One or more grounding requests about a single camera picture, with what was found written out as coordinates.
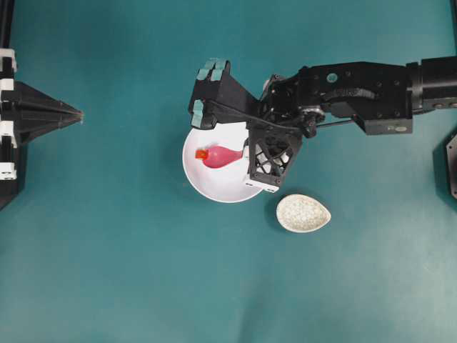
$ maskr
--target pink bottle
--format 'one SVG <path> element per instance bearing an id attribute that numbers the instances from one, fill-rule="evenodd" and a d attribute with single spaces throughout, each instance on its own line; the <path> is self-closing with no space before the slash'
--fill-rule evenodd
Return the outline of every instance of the pink bottle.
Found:
<path id="1" fill-rule="evenodd" d="M 209 168 L 221 168 L 239 160 L 243 156 L 242 151 L 234 151 L 223 146 L 215 145 L 208 149 L 198 149 L 195 152 L 196 159 L 202 159 Z"/>

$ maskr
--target black cylinder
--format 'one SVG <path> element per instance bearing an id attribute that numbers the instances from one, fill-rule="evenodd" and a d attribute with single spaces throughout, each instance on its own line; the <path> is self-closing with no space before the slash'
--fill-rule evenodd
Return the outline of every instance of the black cylinder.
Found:
<path id="1" fill-rule="evenodd" d="M 408 68 L 414 114 L 457 107 L 457 56 L 423 59 Z"/>

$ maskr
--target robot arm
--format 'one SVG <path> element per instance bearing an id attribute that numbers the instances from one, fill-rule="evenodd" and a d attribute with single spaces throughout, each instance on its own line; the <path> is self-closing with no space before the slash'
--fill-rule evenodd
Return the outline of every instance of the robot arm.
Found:
<path id="1" fill-rule="evenodd" d="M 245 121 L 249 130 L 246 184 L 276 191 L 301 147 L 319 128 L 356 123 L 367 135 L 409 134 L 413 115 L 457 107 L 457 57 L 396 66 L 367 62 L 303 67 L 273 75 L 260 99 L 231 75 L 230 63 L 200 69 L 189 104 L 191 125 Z M 345 119 L 322 124 L 326 114 Z"/>

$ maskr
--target black metal bracket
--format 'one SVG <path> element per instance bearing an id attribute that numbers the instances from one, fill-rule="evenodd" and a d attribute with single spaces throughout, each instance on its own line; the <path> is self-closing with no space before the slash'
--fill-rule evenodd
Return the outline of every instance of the black metal bracket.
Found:
<path id="1" fill-rule="evenodd" d="M 451 194 L 457 199 L 457 136 L 446 145 L 448 155 L 448 177 Z"/>
<path id="2" fill-rule="evenodd" d="M 82 112 L 14 80 L 9 49 L 14 0 L 0 0 L 0 209 L 22 190 L 26 145 L 36 137 L 82 120 Z"/>

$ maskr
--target black bracket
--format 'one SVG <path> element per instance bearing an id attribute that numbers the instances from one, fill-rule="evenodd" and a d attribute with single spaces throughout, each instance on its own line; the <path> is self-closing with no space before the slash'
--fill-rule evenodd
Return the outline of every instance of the black bracket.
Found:
<path id="1" fill-rule="evenodd" d="M 457 136 L 446 145 L 448 152 L 448 177 L 451 194 L 457 199 Z"/>

